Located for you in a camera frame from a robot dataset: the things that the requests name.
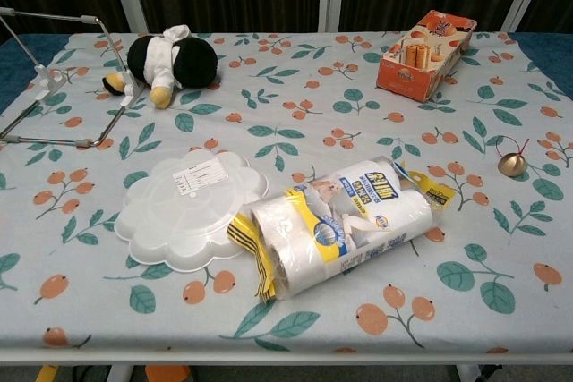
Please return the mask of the white table frame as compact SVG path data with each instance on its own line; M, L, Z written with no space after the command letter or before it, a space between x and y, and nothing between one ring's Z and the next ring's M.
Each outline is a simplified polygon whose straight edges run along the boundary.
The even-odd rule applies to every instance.
M171 346L151 348L96 348L84 345L14 349L0 348L0 382L34 381L43 366L56 370L56 379L106 380L114 366L129 380L146 378L145 365L187 365L193 378L221 380L452 380L475 376L487 365L501 365L508 373L522 372L522 378L573 380L573 347L556 353L472 353L472 352L353 352L346 347L324 352L273 352L250 343L237 349L184 349Z

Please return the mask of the small gold bell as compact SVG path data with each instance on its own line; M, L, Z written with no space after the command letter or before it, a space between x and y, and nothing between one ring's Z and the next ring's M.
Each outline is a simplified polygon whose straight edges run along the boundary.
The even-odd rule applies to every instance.
M502 154L499 146L504 140L512 141L516 145L517 150ZM526 171L527 162L523 153L528 142L529 139L526 139L522 144L520 144L514 138L506 135L498 135L496 137L494 146L499 156L497 169L502 175L509 178L516 178Z

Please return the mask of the white flower-shaped plastic plate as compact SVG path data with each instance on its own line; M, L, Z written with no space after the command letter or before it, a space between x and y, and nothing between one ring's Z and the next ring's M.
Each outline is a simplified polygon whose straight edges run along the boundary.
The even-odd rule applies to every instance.
M127 190L115 234L141 264L198 271L242 253L227 228L245 205L268 190L268 177L244 157L196 149L157 163Z

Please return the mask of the orange snack box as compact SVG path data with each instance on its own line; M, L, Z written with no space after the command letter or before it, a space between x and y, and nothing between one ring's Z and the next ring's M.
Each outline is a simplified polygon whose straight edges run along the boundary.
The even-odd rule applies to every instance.
M425 102L469 47L477 22L430 10L381 57L376 85Z

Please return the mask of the floral fruit print tablecloth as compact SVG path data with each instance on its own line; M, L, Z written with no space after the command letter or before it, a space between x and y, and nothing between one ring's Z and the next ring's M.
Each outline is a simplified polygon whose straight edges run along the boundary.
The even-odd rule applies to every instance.
M99 146L0 143L0 348L548 353L573 347L573 100L480 33L426 103L377 89L395 33L212 34L220 77L139 98ZM526 171L498 169L514 138ZM263 305L243 254L193 273L116 237L127 190L192 149L234 151L278 193L383 155L454 191L440 228Z

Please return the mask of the black white plush penguin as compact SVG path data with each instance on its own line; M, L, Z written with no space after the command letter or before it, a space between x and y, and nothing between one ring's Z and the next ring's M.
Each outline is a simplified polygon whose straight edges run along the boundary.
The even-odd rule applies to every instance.
M177 25L160 36L144 36L128 50L128 69L150 87L150 100L166 109L177 89L201 89L216 78L218 57L212 46L193 37L186 25Z

